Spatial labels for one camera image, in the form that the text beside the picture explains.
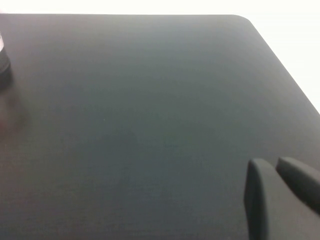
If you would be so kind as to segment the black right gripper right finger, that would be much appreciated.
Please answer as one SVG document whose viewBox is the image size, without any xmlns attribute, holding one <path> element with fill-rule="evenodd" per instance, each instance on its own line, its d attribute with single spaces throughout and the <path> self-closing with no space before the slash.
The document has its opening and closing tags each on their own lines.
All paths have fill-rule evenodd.
<svg viewBox="0 0 320 240">
<path fill-rule="evenodd" d="M 320 216 L 320 171 L 292 157 L 276 167 L 275 212 L 280 218 Z"/>
</svg>

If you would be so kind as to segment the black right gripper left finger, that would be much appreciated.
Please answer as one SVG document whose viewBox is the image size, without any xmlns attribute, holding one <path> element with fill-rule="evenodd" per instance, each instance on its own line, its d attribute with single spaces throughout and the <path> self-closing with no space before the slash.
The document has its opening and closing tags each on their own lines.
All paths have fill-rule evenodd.
<svg viewBox="0 0 320 240">
<path fill-rule="evenodd" d="M 251 240 L 318 240 L 320 217 L 279 217 L 276 167 L 264 159 L 248 162 L 244 207 Z"/>
</svg>

